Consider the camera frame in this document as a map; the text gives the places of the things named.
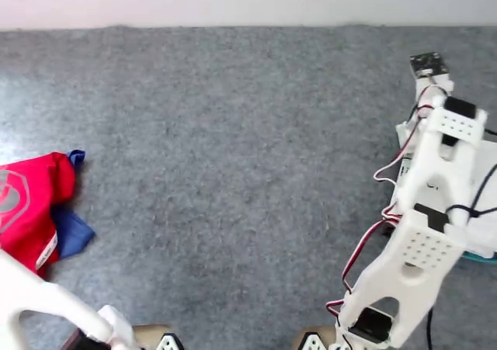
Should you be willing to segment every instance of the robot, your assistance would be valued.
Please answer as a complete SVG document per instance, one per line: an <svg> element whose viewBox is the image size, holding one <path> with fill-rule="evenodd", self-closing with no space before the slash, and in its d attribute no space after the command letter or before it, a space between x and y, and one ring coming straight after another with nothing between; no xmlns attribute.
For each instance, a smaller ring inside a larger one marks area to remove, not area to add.
<svg viewBox="0 0 497 350"><path fill-rule="evenodd" d="M400 348L430 313L445 275L464 251L483 258L497 250L482 237L472 218L488 179L474 189L474 167L485 133L487 113L450 95L454 84L438 53L411 57L416 98L409 118L397 132L401 150L374 175L395 185L382 219L361 238L343 270L346 289L340 300L326 304L335 326L302 331L295 350L371 350ZM397 182L381 177L401 162ZM427 196L426 188L436 189ZM393 232L382 253L351 286L347 274L370 235L388 225ZM0 348L27 350L19 314L24 310L58 315L77 331L64 350L183 350L181 341L162 325L132 327L113 307L99 312L66 289L43 281L0 250L0 269L9 284L0 285ZM374 306L383 298L398 302L392 316Z"/></svg>

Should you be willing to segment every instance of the blue fabric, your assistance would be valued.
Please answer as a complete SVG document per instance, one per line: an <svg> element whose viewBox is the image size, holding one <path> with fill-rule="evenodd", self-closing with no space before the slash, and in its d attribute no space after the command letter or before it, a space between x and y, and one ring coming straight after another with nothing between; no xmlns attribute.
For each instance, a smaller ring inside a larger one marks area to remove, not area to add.
<svg viewBox="0 0 497 350"><path fill-rule="evenodd" d="M83 161L85 160L86 152L82 150L73 150L68 153L69 161L72 163L72 166L75 167L76 173L81 170L83 165Z"/></svg>
<svg viewBox="0 0 497 350"><path fill-rule="evenodd" d="M68 158L78 173L85 160L85 152L73 150L68 153ZM57 230L60 259L81 253L95 236L95 231L67 206L53 206L50 213Z"/></svg>

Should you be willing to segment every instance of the white plastic bracket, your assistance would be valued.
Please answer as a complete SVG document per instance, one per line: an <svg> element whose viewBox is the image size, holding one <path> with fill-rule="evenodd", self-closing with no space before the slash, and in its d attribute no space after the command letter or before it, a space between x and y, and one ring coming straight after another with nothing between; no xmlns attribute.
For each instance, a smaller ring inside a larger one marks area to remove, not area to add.
<svg viewBox="0 0 497 350"><path fill-rule="evenodd" d="M400 213L414 207L421 187L431 181L441 183L444 189L441 195L447 201L447 207L453 204L469 205L471 193L468 189L471 188L472 169L483 138L487 113L478 109L476 118L468 119L444 109L442 103L443 99L434 102L435 109L419 135L409 174L396 188ZM456 146L442 145L446 133L460 139ZM465 240L461 228L466 225L467 219L468 214L464 210L452 210L450 223L459 230L448 227L447 234Z"/></svg>
<svg viewBox="0 0 497 350"><path fill-rule="evenodd" d="M408 210L383 252L346 294L339 314L343 334L368 349L400 348L435 303L443 278L463 251L463 244L428 228L425 214ZM388 297L399 308L387 341L375 344L348 331L364 308Z"/></svg>

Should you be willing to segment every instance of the printed logo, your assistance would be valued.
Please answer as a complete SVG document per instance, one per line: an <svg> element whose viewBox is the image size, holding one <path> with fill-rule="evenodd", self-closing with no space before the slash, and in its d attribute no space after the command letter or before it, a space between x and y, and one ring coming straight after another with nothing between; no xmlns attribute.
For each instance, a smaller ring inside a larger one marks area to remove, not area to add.
<svg viewBox="0 0 497 350"><path fill-rule="evenodd" d="M30 189L24 175L0 169L0 234L30 207Z"/></svg>

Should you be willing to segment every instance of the perforated plastic panel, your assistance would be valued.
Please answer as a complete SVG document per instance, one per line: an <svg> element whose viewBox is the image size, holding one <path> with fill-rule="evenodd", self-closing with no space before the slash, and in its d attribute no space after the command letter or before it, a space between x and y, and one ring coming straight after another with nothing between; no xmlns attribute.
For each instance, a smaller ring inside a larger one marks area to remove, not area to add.
<svg viewBox="0 0 497 350"><path fill-rule="evenodd" d="M413 230L404 244L404 261L421 269L436 269L452 263L453 244L444 234L426 229Z"/></svg>
<svg viewBox="0 0 497 350"><path fill-rule="evenodd" d="M472 144L480 141L484 127L476 120L442 108L435 109L432 113L439 132Z"/></svg>

